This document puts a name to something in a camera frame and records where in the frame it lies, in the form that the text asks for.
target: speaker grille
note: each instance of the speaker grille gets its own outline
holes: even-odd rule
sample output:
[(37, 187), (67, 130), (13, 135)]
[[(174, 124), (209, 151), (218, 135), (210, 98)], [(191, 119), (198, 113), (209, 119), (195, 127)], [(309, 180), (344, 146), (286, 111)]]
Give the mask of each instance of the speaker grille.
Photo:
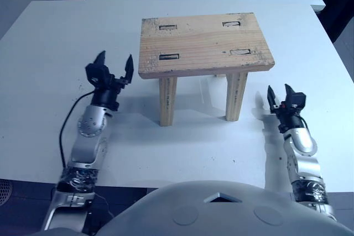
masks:
[(0, 179), (0, 206), (5, 204), (12, 193), (12, 182)]

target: black chair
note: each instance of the black chair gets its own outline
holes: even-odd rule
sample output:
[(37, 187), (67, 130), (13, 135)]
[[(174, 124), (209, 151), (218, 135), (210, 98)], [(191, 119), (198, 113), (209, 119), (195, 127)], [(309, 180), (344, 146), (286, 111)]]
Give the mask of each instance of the black chair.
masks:
[(332, 43), (341, 35), (354, 16), (354, 0), (323, 0), (326, 7), (318, 14)]

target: black cable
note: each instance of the black cable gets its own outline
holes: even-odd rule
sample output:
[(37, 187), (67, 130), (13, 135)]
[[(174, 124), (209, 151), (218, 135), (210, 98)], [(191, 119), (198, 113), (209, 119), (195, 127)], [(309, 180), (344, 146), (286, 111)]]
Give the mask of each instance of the black cable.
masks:
[(298, 117), (301, 121), (303, 121), (303, 123), (304, 123), (305, 126), (306, 126), (306, 129), (307, 129), (308, 131), (310, 131), (310, 130), (309, 130), (309, 127), (308, 127), (308, 124), (307, 124), (307, 122), (305, 121), (305, 119), (302, 118), (302, 116), (300, 116), (300, 115), (298, 115), (298, 116), (296, 116), (296, 117)]
[(77, 105), (77, 103), (78, 103), (82, 98), (84, 98), (84, 97), (86, 97), (86, 96), (88, 96), (88, 95), (90, 95), (90, 94), (93, 94), (94, 92), (95, 92), (95, 91), (91, 91), (91, 92), (89, 92), (89, 93), (87, 93), (87, 94), (84, 94), (84, 95), (82, 95), (80, 98), (78, 98), (78, 99), (74, 102), (74, 104), (72, 105), (72, 107), (71, 107), (69, 113), (67, 114), (67, 116), (66, 116), (66, 118), (65, 118), (65, 120), (64, 120), (64, 122), (63, 122), (63, 125), (61, 126), (60, 133), (59, 133), (59, 148), (60, 148), (61, 163), (63, 164), (63, 168), (66, 167), (66, 163), (65, 163), (64, 152), (63, 152), (63, 142), (62, 142), (61, 138), (62, 138), (62, 136), (63, 136), (63, 131), (64, 131), (64, 128), (65, 128), (66, 122), (67, 122), (68, 118), (70, 117), (72, 111), (74, 110), (75, 106)]
[(53, 191), (55, 189), (55, 186), (50, 190), (50, 201), (53, 199)]

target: stool seat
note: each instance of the stool seat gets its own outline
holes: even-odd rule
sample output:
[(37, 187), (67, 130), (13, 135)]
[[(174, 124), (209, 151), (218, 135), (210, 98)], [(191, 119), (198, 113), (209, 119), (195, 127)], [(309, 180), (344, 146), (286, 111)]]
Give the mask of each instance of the stool seat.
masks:
[(143, 19), (139, 75), (160, 79), (160, 125), (171, 125), (178, 77), (226, 74), (226, 120), (237, 120), (248, 72), (274, 59), (253, 13)]

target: circular indentation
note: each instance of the circular indentation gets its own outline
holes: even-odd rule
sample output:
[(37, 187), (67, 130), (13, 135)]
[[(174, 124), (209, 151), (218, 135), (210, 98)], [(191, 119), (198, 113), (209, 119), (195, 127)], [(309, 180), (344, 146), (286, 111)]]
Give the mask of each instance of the circular indentation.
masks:
[(178, 225), (190, 225), (198, 219), (198, 210), (193, 206), (184, 206), (177, 208), (173, 214), (172, 219)]
[(5, 204), (11, 195), (12, 183), (9, 180), (0, 180), (0, 206)]
[(259, 206), (254, 209), (256, 217), (268, 225), (279, 226), (283, 224), (283, 216), (271, 207)]

